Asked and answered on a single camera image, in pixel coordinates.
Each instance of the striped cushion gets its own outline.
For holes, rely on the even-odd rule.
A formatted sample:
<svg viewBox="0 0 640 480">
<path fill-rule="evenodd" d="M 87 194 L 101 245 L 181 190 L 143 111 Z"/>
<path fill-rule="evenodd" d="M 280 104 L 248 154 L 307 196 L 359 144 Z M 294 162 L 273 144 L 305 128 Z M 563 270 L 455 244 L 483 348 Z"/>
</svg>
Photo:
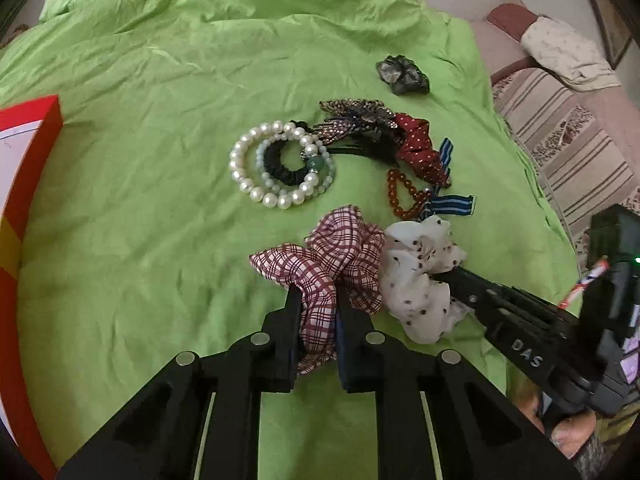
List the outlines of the striped cushion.
<svg viewBox="0 0 640 480">
<path fill-rule="evenodd" d="M 591 217 L 614 203 L 640 213 L 638 179 L 597 118 L 544 70 L 527 68 L 498 82 L 494 103 L 534 161 L 584 266 Z"/>
</svg>

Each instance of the green bead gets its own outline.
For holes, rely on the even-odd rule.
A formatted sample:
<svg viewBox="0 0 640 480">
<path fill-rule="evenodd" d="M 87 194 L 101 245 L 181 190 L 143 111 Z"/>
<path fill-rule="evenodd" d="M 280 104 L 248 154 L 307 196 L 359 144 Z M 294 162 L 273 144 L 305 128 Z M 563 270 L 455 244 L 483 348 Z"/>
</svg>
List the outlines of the green bead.
<svg viewBox="0 0 640 480">
<path fill-rule="evenodd" d="M 324 158 L 319 155 L 309 157 L 309 160 L 306 162 L 306 167 L 310 170 L 320 171 L 324 168 Z"/>
</svg>

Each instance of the hand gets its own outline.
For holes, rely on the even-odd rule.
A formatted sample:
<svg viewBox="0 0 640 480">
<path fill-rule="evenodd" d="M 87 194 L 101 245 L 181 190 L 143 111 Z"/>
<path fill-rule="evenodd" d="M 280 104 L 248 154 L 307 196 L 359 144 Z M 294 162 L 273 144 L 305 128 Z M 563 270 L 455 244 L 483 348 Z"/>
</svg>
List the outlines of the hand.
<svg viewBox="0 0 640 480">
<path fill-rule="evenodd" d="M 527 381 L 514 400 L 514 404 L 524 416 L 544 433 L 545 428 L 537 415 L 539 403 L 540 389 L 530 381 Z M 562 420 L 551 432 L 551 442 L 565 457 L 571 459 L 584 446 L 595 428 L 596 414 L 587 410 Z"/>
</svg>

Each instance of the red and white striped stick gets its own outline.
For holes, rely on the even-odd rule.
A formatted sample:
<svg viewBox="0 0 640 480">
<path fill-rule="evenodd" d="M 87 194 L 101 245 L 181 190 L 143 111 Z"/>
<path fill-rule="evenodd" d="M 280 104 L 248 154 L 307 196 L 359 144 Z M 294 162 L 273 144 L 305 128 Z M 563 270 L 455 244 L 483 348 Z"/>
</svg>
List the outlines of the red and white striped stick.
<svg viewBox="0 0 640 480">
<path fill-rule="evenodd" d="M 558 308 L 567 308 L 575 298 L 582 294 L 584 289 L 587 288 L 593 280 L 607 272 L 607 269 L 609 269 L 609 262 L 607 261 L 607 257 L 604 256 L 599 259 L 591 269 L 589 269 L 589 272 L 583 279 L 579 280 L 578 283 L 574 285 L 574 288 L 569 291 L 569 293 L 564 297 L 564 300 L 558 303 Z"/>
</svg>

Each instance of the yellow stripe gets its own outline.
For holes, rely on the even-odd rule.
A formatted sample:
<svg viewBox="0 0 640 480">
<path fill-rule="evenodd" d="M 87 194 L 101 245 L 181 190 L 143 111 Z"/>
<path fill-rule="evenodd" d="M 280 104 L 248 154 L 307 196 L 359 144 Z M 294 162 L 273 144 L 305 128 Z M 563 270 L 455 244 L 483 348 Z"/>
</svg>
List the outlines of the yellow stripe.
<svg viewBox="0 0 640 480">
<path fill-rule="evenodd" d="M 15 234 L 14 228 L 3 216 L 0 218 L 0 268 L 18 279 L 18 262 L 22 243 Z"/>
</svg>

